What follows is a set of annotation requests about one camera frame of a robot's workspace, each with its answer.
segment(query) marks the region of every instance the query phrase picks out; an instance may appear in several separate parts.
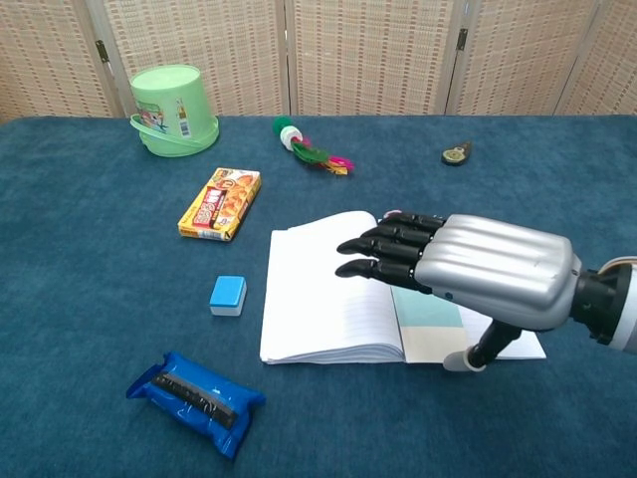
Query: silver hand casing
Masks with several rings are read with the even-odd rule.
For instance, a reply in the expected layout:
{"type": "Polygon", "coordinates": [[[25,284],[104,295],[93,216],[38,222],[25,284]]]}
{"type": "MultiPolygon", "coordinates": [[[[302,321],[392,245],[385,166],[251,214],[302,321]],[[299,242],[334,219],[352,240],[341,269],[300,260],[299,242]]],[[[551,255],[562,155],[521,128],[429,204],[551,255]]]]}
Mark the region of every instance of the silver hand casing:
{"type": "Polygon", "coordinates": [[[414,278],[497,321],[545,331],[568,319],[580,269],[564,237],[454,214],[424,249],[414,278]]]}

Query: notebook page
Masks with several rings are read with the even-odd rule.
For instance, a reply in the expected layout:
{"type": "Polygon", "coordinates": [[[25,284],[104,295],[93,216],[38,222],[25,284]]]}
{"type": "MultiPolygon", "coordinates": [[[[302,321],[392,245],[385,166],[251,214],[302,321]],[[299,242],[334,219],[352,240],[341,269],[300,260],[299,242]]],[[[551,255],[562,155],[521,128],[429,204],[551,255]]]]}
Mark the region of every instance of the notebook page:
{"type": "Polygon", "coordinates": [[[273,232],[262,359],[370,344],[401,351],[389,287],[334,273],[344,262],[362,257],[338,254],[336,246],[374,226],[373,216],[353,212],[273,232]]]}
{"type": "MultiPolygon", "coordinates": [[[[490,317],[465,307],[460,307],[460,317],[467,331],[470,346],[480,341],[480,337],[492,321],[490,317]]],[[[537,335],[523,331],[519,339],[511,342],[498,354],[498,359],[546,359],[546,354],[537,335]]]]}

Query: cat toy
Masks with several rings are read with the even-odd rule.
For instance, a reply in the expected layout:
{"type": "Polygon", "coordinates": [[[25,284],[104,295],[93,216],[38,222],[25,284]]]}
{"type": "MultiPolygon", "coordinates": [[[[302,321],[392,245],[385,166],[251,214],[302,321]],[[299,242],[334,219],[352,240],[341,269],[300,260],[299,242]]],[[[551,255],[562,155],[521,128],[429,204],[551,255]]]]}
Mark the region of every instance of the cat toy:
{"type": "Polygon", "coordinates": [[[313,147],[288,117],[275,119],[273,130],[283,146],[307,164],[322,167],[334,174],[348,174],[354,170],[353,163],[344,157],[332,156],[323,149],[313,147]]]}

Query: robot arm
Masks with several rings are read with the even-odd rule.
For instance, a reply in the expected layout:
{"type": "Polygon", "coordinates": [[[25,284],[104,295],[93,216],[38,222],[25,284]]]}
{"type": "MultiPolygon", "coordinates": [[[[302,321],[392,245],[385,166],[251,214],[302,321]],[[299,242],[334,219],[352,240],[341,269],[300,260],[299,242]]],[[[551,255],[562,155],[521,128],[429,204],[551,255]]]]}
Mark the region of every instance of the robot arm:
{"type": "Polygon", "coordinates": [[[569,317],[598,342],[637,353],[637,266],[616,260],[585,271],[564,237],[470,215],[395,213],[338,252],[377,259],[347,262],[340,277],[433,294],[493,318],[478,344],[447,357],[447,369],[480,371],[522,330],[549,331],[569,317]]]}

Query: black finger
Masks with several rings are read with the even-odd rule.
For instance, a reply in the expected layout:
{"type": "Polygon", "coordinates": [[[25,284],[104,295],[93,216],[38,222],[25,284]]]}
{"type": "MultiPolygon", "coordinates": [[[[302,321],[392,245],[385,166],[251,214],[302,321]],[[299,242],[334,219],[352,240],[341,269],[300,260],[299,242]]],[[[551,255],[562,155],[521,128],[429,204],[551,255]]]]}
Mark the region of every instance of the black finger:
{"type": "Polygon", "coordinates": [[[436,232],[445,224],[444,219],[434,216],[423,216],[420,214],[409,214],[406,212],[398,212],[390,214],[382,219],[379,225],[403,225],[419,229],[426,232],[436,232]]]}
{"type": "Polygon", "coordinates": [[[374,261],[373,259],[356,259],[343,264],[336,269],[339,277],[364,277],[376,279],[392,286],[403,287],[431,294],[431,289],[423,286],[414,279],[414,270],[405,264],[374,261]]]}
{"type": "Polygon", "coordinates": [[[359,237],[340,244],[336,251],[341,254],[364,254],[378,259],[393,259],[415,265],[422,257],[422,248],[395,244],[375,237],[359,237]]]}
{"type": "Polygon", "coordinates": [[[431,241],[431,234],[417,229],[407,229],[391,225],[377,226],[361,234],[360,237],[386,237],[400,244],[425,246],[431,241]]]}

